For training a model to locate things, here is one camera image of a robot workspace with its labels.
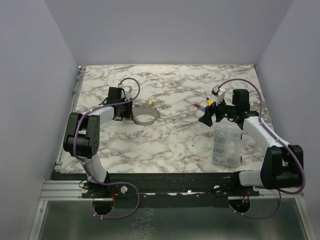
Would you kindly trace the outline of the large metal key ring band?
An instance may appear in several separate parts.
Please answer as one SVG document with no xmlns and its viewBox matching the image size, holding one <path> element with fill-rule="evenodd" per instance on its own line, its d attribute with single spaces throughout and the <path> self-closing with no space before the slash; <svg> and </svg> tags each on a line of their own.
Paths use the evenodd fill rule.
<svg viewBox="0 0 320 240">
<path fill-rule="evenodd" d="M 152 106 L 138 106 L 133 109 L 133 122 L 138 126 L 153 125 L 160 117 L 160 112 Z"/>
</svg>

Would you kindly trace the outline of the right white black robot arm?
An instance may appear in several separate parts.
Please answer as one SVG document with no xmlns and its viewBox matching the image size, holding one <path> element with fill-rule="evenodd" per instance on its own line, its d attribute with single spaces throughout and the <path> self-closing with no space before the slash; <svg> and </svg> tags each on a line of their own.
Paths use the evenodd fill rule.
<svg viewBox="0 0 320 240">
<path fill-rule="evenodd" d="M 205 107 L 199 121 L 208 127 L 226 118 L 236 123 L 258 144 L 264 152 L 260 170 L 240 171 L 237 179 L 230 182 L 229 189 L 240 196 L 248 187 L 260 187 L 268 190 L 303 187 L 306 183 L 303 174 L 304 153 L 299 145 L 292 145 L 280 138 L 270 127 L 265 125 L 261 115 L 250 109 L 249 91 L 235 89 L 232 92 L 232 104 L 226 104 L 224 92 L 217 93 L 218 98 Z"/>
</svg>

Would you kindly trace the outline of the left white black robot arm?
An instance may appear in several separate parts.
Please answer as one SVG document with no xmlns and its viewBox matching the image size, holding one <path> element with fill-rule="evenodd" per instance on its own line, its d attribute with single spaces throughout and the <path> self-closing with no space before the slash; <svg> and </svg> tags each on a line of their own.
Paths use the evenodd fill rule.
<svg viewBox="0 0 320 240">
<path fill-rule="evenodd" d="M 76 158 L 93 183 L 97 196 L 106 197 L 111 190 L 110 177 L 98 156 L 100 126 L 108 121 L 132 117 L 132 89 L 129 86 L 111 87 L 105 100 L 88 113 L 70 113 L 63 139 L 63 149 Z"/>
</svg>

